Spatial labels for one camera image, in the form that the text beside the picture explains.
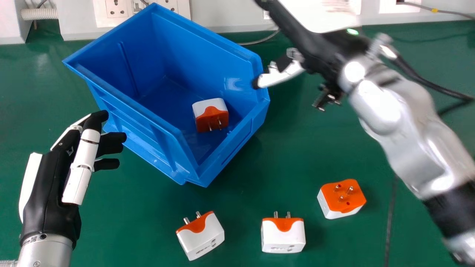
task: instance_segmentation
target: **green table surface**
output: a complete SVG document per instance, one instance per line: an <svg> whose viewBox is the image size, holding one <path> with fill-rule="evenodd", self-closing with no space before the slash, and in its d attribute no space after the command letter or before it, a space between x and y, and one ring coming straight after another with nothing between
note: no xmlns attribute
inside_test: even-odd
<svg viewBox="0 0 475 267"><path fill-rule="evenodd" d="M365 27L382 31L427 79L475 94L475 24L470 21ZM226 34L249 41L266 32ZM19 253L18 199L31 152L46 152L63 130L98 108L61 60L88 41L64 42L55 22L40 22L23 45L0 46L0 259ZM281 34L249 47L267 64L290 42ZM208 188L178 185L133 152L120 169L96 173L81 207L82 232L71 266L383 266L392 171L380 146L352 109L317 112L319 76L308 74L269 90L264 125ZM433 93L436 106L454 102ZM475 153L475 106L444 121ZM354 216L327 220L315 199L328 182L357 179L368 203ZM183 217L215 211L226 241L189 262L176 238ZM264 217L290 211L305 221L298 254L261 252ZM392 267L455 266L423 205L399 182L390 243Z"/></svg>

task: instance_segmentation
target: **orange and white plug adapter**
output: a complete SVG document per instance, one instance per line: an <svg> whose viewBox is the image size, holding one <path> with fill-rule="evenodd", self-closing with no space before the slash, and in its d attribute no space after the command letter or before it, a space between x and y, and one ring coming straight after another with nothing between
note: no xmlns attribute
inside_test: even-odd
<svg viewBox="0 0 475 267"><path fill-rule="evenodd" d="M366 198L355 179L323 185L317 199L327 219L356 214L366 203Z"/></svg>
<svg viewBox="0 0 475 267"><path fill-rule="evenodd" d="M176 233L188 260L198 259L223 243L224 229L214 212L210 211L201 216L197 211L196 220L183 220L185 225Z"/></svg>
<svg viewBox="0 0 475 267"><path fill-rule="evenodd" d="M291 218L287 212L285 218L279 218L274 211L273 218L262 219L262 252L297 253L305 247L305 227L302 218Z"/></svg>
<svg viewBox="0 0 475 267"><path fill-rule="evenodd" d="M229 125L229 112L222 98L198 101L192 105L199 133L223 129Z"/></svg>

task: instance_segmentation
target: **blue plastic bin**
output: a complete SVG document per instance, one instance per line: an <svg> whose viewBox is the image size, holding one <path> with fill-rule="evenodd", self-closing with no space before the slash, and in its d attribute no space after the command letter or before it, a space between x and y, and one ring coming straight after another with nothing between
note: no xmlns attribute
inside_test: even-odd
<svg viewBox="0 0 475 267"><path fill-rule="evenodd" d="M179 184L207 187L264 122L255 53L152 4L64 61L109 111L104 131ZM198 133L191 105L221 97L229 127Z"/></svg>

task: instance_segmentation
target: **robotic arm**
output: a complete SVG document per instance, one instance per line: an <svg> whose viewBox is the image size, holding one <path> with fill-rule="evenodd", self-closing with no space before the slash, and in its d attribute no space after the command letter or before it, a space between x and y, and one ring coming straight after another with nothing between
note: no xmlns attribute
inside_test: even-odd
<svg viewBox="0 0 475 267"><path fill-rule="evenodd" d="M295 48L271 62L253 82L254 88L278 84L303 71L321 74L325 84L314 107L324 111L326 104L339 104L347 95L364 130L381 144L394 172L426 206L454 260L475 265L474 161L437 115L430 94L379 59L384 56L411 70L390 45L390 38L380 34L371 41L351 29L358 23L351 19L346 1L333 6L323 0L256 2L269 11ZM322 22L309 10L336 16Z"/></svg>
<svg viewBox="0 0 475 267"><path fill-rule="evenodd" d="M89 114L69 126L44 155L30 155L19 200L23 223L18 262L0 266L67 267L81 232L82 204L92 172L119 167L124 133L101 135L107 111Z"/></svg>

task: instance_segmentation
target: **blue storage container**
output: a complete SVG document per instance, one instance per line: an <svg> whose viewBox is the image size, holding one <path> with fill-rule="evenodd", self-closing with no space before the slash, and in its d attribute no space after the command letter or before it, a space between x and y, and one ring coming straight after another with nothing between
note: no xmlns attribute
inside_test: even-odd
<svg viewBox="0 0 475 267"><path fill-rule="evenodd" d="M152 4L66 58L109 111L104 131L179 184L207 187L264 122L267 89L255 53ZM198 133L191 105L221 97L229 127Z"/></svg>

